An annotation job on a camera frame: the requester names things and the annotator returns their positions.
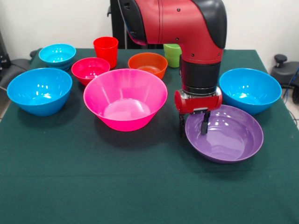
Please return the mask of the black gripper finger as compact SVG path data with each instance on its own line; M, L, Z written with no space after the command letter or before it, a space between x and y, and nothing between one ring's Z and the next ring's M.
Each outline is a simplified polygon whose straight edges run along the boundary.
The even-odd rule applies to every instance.
M185 134L185 115L179 114L179 136L183 137Z
M201 124L201 135L207 134L210 115L211 115L210 111L204 112L204 117L203 117L203 121Z

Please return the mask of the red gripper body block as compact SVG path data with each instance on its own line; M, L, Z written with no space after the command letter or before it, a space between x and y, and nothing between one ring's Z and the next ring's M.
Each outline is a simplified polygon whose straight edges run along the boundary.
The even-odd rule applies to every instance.
M192 114L195 112L210 112L220 108L223 95L219 87L216 92L208 96L194 96L185 93L183 90L176 90L174 101L180 114Z

